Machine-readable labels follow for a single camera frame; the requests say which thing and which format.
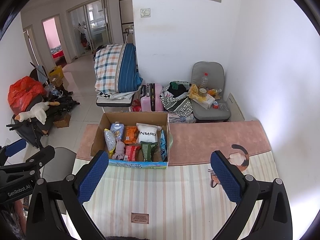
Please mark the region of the mauve cloth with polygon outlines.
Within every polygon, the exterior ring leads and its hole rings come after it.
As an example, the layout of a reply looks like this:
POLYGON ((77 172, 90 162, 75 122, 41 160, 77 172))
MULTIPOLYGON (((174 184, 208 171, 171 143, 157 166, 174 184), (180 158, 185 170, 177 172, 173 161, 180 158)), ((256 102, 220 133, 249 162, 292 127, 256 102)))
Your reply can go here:
POLYGON ((125 157, 125 144, 122 141, 117 141, 114 154, 112 155, 113 160, 124 160, 125 157))

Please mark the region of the silver yellow scrub sponge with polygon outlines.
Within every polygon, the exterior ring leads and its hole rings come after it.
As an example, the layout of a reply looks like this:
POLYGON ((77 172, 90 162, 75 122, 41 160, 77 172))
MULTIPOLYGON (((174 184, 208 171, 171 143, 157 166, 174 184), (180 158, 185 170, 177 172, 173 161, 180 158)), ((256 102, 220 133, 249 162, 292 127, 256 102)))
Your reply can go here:
POLYGON ((112 156, 114 154, 114 151, 116 149, 116 137, 114 136, 114 133, 109 129, 104 129, 104 137, 106 142, 106 147, 108 150, 109 156, 112 156))

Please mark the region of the red noodle packet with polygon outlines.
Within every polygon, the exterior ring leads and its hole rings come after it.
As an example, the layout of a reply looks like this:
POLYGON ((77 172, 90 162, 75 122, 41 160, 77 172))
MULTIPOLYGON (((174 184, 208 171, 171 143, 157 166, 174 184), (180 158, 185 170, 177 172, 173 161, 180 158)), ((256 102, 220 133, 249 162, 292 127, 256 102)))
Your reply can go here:
POLYGON ((125 147, 124 161, 136 161, 139 150, 139 145, 127 145, 125 147))

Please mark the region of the blue tissue pack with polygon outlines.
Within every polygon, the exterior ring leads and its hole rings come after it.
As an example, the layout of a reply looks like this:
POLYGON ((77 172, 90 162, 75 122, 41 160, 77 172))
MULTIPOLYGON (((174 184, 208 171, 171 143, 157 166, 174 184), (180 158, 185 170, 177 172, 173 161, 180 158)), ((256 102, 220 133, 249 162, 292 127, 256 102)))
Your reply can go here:
POLYGON ((114 122, 111 127, 110 127, 110 131, 114 134, 115 139, 117 141, 121 141, 123 138, 123 133, 124 133, 124 124, 116 121, 114 122))

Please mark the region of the orange snack bag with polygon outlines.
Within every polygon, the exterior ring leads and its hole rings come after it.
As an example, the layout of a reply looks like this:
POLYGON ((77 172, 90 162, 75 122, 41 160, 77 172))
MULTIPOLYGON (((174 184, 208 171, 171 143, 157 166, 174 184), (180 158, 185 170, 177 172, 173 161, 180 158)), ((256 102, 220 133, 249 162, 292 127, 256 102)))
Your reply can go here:
POLYGON ((125 144, 135 144, 138 137, 137 126, 126 126, 124 132, 124 143, 125 144))

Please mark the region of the green snack bag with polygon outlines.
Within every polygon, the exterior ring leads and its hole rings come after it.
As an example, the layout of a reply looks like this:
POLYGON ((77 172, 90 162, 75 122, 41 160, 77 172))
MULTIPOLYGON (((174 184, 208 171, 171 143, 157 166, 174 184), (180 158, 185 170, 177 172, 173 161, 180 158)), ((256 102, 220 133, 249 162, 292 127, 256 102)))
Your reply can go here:
POLYGON ((154 153, 157 150, 158 143, 157 142, 144 142, 140 143, 142 154, 143 154, 143 161, 152 162, 154 153))

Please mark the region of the white NMAX sock pack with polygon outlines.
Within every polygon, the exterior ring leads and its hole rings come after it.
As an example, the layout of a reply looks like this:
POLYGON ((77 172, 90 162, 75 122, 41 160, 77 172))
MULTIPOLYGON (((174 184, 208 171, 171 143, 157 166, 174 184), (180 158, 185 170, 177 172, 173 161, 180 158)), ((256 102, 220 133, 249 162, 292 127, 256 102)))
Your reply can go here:
POLYGON ((137 142, 151 142, 156 143, 158 141, 158 132, 161 131, 160 126, 136 123, 139 131, 137 142))

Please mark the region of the light blue snack stick packet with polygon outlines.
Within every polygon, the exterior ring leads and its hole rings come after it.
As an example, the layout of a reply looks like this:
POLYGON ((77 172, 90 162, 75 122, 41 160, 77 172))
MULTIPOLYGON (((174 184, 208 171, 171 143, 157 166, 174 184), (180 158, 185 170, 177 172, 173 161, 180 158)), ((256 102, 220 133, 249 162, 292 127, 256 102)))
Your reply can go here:
POLYGON ((161 159, 162 161, 166 161, 167 160, 167 143, 166 143, 165 133, 163 130, 161 130, 160 149, 161 149, 161 159))

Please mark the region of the grey round cushion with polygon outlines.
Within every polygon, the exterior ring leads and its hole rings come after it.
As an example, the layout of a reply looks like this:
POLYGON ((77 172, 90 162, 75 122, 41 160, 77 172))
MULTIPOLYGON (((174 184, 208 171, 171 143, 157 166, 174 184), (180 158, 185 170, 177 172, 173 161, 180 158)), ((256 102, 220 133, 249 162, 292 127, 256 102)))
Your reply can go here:
POLYGON ((55 148, 55 156, 44 166, 42 178, 47 182, 63 180, 72 173, 75 159, 75 152, 65 147, 55 148))

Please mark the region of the white goose plush toy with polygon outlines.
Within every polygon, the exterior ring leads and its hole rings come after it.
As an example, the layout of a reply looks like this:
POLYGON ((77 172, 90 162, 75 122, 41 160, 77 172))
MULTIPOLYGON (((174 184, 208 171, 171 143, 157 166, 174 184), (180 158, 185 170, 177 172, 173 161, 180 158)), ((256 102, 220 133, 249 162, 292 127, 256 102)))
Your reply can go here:
POLYGON ((41 124, 46 123, 46 111, 50 106, 59 106, 59 102, 39 102, 35 104, 29 111, 21 112, 14 117, 15 120, 23 122, 27 119, 36 118, 41 124))

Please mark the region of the red plastic bag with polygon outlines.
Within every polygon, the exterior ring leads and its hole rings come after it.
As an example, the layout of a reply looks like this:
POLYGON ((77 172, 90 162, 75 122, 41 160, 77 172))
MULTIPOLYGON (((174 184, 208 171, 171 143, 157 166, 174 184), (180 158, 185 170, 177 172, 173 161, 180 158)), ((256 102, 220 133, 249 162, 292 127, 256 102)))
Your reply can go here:
POLYGON ((38 95, 47 95, 42 83, 25 76, 9 87, 8 103, 13 113, 18 115, 24 112, 38 95))

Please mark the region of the milk carton cardboard box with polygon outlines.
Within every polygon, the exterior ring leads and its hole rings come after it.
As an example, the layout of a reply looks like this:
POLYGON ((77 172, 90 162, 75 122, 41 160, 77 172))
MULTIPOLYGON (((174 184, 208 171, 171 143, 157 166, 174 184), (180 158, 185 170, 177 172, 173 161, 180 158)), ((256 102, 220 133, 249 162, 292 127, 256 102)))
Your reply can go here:
POLYGON ((129 168, 163 168, 169 164, 170 148, 173 145, 173 137, 170 133, 169 117, 165 112, 106 112, 102 115, 99 126, 91 147, 91 156, 94 157, 99 151, 107 151, 104 138, 104 129, 110 128, 114 122, 120 122, 125 126, 134 126, 136 123, 156 125, 162 128, 165 133, 167 158, 162 161, 161 150, 157 148, 152 162, 143 161, 142 152, 137 154, 136 161, 109 160, 112 166, 129 168))

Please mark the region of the small cardboard box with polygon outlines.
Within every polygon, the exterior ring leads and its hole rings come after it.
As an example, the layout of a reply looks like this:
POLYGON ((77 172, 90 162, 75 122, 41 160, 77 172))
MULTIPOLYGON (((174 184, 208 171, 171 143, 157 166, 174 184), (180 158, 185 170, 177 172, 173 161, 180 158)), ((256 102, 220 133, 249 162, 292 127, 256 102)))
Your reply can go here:
POLYGON ((64 74, 61 65, 54 67, 49 72, 49 79, 55 87, 60 87, 63 84, 63 78, 64 74))

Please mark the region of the grey floor chair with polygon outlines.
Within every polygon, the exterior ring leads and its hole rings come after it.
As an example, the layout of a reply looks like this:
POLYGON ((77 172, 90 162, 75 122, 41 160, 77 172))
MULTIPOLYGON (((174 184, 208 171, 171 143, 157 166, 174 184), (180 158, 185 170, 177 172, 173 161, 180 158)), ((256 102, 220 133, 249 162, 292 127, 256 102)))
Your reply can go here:
POLYGON ((209 109, 204 109, 196 102, 191 101, 193 115, 198 122, 227 121, 231 117, 231 112, 227 103, 223 100, 223 89, 225 85, 223 66, 217 62, 200 61, 195 63, 191 72, 191 83, 197 85, 199 88, 204 73, 208 73, 206 91, 215 99, 215 102, 209 109))

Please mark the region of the yellow plastic wrapped package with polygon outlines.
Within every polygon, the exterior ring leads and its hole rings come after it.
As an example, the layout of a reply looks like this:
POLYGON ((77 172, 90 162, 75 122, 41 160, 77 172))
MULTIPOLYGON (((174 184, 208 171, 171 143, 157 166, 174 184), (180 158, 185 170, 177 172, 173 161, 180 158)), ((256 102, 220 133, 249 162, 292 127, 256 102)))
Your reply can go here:
POLYGON ((215 102, 215 99, 204 88, 199 89, 195 84, 191 85, 188 96, 191 101, 196 102, 204 109, 209 109, 215 102))

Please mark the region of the clear plastic bottle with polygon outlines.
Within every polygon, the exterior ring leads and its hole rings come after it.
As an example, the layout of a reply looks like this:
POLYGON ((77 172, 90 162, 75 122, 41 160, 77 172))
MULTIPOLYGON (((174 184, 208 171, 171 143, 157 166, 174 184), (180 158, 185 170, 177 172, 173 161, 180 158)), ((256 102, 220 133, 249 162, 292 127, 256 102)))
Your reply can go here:
POLYGON ((199 88, 207 89, 207 85, 208 85, 208 73, 204 73, 203 77, 201 78, 199 88))

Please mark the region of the black white patterned bag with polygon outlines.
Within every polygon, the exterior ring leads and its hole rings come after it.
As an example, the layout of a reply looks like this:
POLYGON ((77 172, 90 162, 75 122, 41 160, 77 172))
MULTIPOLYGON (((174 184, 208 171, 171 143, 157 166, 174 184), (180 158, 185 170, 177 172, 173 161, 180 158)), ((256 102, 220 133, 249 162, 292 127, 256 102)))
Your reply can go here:
POLYGON ((169 113, 179 117, 188 117, 193 113, 189 98, 191 83, 187 81, 171 81, 160 92, 159 98, 163 107, 169 113))

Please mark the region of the pink suitcase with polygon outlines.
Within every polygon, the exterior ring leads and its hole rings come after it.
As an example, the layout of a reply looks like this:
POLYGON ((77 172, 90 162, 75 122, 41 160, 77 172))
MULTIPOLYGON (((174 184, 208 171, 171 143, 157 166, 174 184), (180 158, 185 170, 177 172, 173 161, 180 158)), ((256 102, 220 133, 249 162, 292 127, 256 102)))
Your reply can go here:
POLYGON ((163 103, 160 93, 163 87, 159 83, 147 83, 140 89, 140 104, 143 112, 162 112, 163 103))

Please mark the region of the plaid blue folded quilt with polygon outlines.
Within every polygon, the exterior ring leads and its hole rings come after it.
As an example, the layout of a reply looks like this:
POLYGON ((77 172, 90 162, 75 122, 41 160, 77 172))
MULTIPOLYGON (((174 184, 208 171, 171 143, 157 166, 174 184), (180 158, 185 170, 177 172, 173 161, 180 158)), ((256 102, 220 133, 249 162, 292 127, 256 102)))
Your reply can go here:
POLYGON ((136 47, 132 43, 111 44, 95 54, 95 89, 97 92, 126 93, 142 84, 136 63, 136 47))

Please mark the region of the wall switch plate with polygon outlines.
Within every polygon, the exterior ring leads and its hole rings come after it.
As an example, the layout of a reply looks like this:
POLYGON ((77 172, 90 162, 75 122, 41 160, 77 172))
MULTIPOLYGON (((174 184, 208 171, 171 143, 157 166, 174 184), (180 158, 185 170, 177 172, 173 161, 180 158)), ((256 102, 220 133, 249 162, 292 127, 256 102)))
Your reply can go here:
POLYGON ((140 17, 141 18, 151 17, 151 9, 150 8, 141 8, 140 9, 140 17))

